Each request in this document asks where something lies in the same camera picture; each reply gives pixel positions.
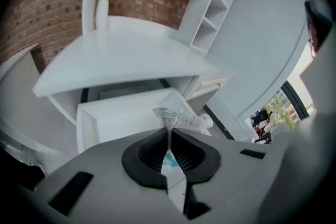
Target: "white vase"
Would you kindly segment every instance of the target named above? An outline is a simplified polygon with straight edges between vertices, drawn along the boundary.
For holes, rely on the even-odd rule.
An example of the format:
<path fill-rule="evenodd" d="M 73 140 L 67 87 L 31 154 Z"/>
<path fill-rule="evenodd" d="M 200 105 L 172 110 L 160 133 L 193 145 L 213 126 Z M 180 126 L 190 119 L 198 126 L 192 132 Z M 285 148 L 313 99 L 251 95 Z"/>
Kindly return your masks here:
<path fill-rule="evenodd" d="M 96 9 L 96 29 L 107 29 L 109 23 L 109 0 L 98 0 Z"/>

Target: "flower vase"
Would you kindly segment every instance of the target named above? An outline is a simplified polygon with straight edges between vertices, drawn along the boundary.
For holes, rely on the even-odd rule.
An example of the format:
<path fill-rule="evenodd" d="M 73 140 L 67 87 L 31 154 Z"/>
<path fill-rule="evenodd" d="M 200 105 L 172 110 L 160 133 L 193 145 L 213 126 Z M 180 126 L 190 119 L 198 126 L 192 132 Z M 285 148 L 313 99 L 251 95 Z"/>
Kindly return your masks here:
<path fill-rule="evenodd" d="M 109 0 L 98 0 L 96 9 L 96 29 L 107 29 L 109 23 Z"/>

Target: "trees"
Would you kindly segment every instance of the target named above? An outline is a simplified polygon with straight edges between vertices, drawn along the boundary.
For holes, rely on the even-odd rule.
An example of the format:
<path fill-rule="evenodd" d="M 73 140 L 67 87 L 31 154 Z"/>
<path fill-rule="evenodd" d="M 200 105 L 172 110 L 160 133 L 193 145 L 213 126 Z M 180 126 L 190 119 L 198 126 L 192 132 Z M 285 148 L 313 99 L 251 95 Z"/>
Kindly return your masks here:
<path fill-rule="evenodd" d="M 296 124 L 291 118 L 288 111 L 284 108 L 284 104 L 280 99 L 278 93 L 276 93 L 271 100 L 269 100 L 264 106 L 263 109 L 266 109 L 268 113 L 273 111 L 271 115 L 270 125 L 274 126 L 280 122 L 287 124 L 290 131 L 294 130 Z"/>

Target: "black slot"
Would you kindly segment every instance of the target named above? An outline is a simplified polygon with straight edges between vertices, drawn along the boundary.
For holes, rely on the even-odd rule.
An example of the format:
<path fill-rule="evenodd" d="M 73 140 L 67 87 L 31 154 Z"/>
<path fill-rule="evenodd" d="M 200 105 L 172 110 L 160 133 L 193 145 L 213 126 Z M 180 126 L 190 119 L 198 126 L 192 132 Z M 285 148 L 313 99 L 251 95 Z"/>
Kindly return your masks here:
<path fill-rule="evenodd" d="M 93 175 L 78 172 L 49 202 L 49 205 L 63 215 L 68 215 L 76 201 L 92 180 Z"/>
<path fill-rule="evenodd" d="M 257 159 L 263 159 L 265 157 L 265 153 L 251 150 L 242 150 L 240 153 Z"/>

